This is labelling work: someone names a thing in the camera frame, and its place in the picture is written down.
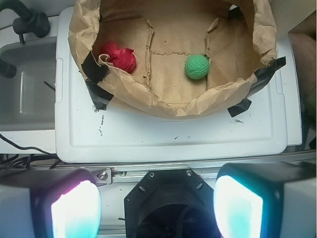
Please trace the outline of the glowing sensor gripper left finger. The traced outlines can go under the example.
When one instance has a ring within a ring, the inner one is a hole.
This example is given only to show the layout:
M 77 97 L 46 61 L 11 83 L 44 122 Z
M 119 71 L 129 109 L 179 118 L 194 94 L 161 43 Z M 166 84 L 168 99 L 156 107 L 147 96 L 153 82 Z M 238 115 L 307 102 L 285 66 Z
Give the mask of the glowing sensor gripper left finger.
M 2 169 L 2 238 L 95 238 L 101 195 L 86 169 Z

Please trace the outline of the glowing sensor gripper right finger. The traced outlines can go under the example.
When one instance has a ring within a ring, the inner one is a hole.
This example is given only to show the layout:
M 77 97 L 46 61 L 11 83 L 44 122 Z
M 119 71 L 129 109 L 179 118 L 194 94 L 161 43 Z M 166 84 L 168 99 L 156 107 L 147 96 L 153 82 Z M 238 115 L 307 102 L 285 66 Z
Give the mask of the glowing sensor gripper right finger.
M 227 163 L 217 174 L 213 206 L 224 238 L 315 238 L 317 167 Z

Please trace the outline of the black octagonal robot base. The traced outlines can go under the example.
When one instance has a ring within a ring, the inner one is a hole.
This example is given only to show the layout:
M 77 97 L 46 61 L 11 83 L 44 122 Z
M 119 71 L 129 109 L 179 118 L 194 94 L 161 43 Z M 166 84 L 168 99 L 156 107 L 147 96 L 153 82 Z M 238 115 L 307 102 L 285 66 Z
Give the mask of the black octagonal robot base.
M 128 238 L 219 238 L 213 189 L 191 169 L 149 171 L 124 198 Z

